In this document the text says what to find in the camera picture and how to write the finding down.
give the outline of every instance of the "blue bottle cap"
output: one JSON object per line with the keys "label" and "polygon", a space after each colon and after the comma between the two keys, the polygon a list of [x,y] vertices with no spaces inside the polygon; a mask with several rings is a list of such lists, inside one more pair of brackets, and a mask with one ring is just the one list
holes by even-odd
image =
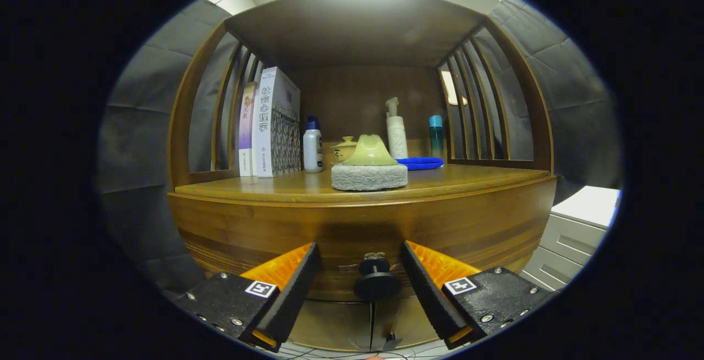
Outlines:
{"label": "blue bottle cap", "polygon": [[317,122],[317,117],[315,115],[309,115],[307,118],[306,130],[308,129],[320,130],[320,123]]}
{"label": "blue bottle cap", "polygon": [[430,115],[428,126],[442,128],[442,117],[440,115]]}

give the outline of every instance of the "gray padded wall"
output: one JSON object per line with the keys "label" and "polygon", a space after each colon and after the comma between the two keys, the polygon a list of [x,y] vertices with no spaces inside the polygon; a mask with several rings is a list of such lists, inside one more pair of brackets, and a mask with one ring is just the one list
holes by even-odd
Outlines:
{"label": "gray padded wall", "polygon": [[[162,290],[183,292],[204,278],[171,217],[166,145],[174,98],[186,67],[213,28],[228,16],[211,2],[199,0],[171,18],[126,65],[103,117],[97,184],[108,229],[145,277]],[[214,98],[235,43],[226,35],[201,81],[191,120],[191,171],[209,170]],[[226,107],[232,81],[227,95]]]}
{"label": "gray padded wall", "polygon": [[[613,96],[588,58],[559,27],[521,0],[501,0],[489,14],[523,52],[543,91],[553,129],[555,203],[584,185],[619,188],[622,155]],[[513,70],[486,30],[477,34],[477,41],[507,106],[512,158],[532,159],[530,120]]]}

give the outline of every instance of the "white cabinet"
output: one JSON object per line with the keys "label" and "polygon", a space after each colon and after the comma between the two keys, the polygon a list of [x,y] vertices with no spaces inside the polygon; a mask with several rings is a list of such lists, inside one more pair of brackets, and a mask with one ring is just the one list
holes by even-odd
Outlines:
{"label": "white cabinet", "polygon": [[608,233],[619,197],[619,190],[584,187],[556,204],[540,245],[520,275],[547,290],[565,287]]}

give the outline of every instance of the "shelf top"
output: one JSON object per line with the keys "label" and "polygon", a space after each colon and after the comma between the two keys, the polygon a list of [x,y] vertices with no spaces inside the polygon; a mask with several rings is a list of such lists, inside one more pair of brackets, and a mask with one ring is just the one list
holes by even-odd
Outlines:
{"label": "shelf top", "polygon": [[177,194],[216,197],[241,202],[374,204],[439,195],[465,194],[549,177],[546,170],[446,164],[439,169],[408,172],[408,185],[395,190],[345,192],[332,187],[330,169],[304,171],[275,178],[237,177],[182,185]]}
{"label": "shelf top", "polygon": [[267,65],[436,67],[483,14],[445,0],[276,0],[226,19]]}

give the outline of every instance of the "floor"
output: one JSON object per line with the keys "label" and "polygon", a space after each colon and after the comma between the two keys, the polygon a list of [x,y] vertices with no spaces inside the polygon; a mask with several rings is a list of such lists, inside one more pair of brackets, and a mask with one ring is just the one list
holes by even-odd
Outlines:
{"label": "floor", "polygon": [[384,360],[412,360],[413,358],[420,359],[430,359],[436,358],[446,353],[455,352],[457,350],[462,350],[463,345],[454,350],[447,350],[444,342],[441,340],[426,342],[422,345],[416,345],[412,347],[405,347],[397,350],[390,350],[386,352],[372,352],[372,353],[352,353],[352,352],[332,352],[329,350],[312,349],[310,347],[304,347],[296,345],[291,342],[285,342],[281,345],[281,350],[279,353],[267,352],[268,355],[274,355],[278,358],[296,358],[297,360],[320,360],[322,358],[340,358],[342,360],[365,360],[373,356],[379,356],[384,358]]}

